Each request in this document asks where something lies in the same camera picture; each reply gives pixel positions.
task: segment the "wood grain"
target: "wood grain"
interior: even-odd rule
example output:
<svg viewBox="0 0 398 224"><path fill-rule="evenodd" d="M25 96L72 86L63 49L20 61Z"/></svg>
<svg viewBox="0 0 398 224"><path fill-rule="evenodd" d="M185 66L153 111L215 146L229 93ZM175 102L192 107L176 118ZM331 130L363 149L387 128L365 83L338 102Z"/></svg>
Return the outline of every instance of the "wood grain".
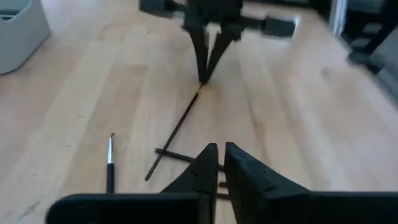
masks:
<svg viewBox="0 0 398 224"><path fill-rule="evenodd" d="M181 21L143 14L135 0L43 4L52 36L0 77L0 223L42 223L56 199L104 192L112 132L117 192L159 192L187 166L165 158L144 181L199 87ZM244 13L294 18L294 38L246 31L170 150L196 156L216 142L222 163L234 141L313 190L397 190L397 108L370 74L345 61L313 11L247 4ZM229 202L218 202L216 222L234 223Z"/></svg>

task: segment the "wooden surface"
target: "wooden surface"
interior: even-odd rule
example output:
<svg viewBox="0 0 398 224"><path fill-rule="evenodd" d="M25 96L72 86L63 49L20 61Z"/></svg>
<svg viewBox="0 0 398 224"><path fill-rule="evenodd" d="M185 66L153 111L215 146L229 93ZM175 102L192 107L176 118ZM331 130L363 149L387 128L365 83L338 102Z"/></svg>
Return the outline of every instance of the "wooden surface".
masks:
<svg viewBox="0 0 398 224"><path fill-rule="evenodd" d="M56 199L104 192L112 132L117 192L158 192L187 166L163 159L144 181L198 88L181 22L142 14L135 0L43 4L53 35L0 77L0 223L42 223ZM313 190L397 190L398 114L369 73L345 62L312 11L245 12L295 17L294 39L245 32L170 150L196 156L216 142L222 162L234 141ZM217 207L217 223L234 223L229 202Z"/></svg>

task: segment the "wooden table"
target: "wooden table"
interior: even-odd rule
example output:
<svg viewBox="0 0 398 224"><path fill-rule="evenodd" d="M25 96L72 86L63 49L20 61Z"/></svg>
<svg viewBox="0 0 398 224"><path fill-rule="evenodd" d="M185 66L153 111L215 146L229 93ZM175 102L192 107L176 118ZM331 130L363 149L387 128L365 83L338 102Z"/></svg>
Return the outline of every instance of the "wooden table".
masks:
<svg viewBox="0 0 398 224"><path fill-rule="evenodd" d="M144 176L199 84L181 21L135 0L43 0L53 35L0 77L0 223L42 223L67 194L104 192L115 132L116 191L159 192L186 164ZM313 190L397 190L398 113L313 11L245 5L295 17L292 40L245 32L202 89L170 146L196 156L233 141ZM234 223L218 202L217 223Z"/></svg>

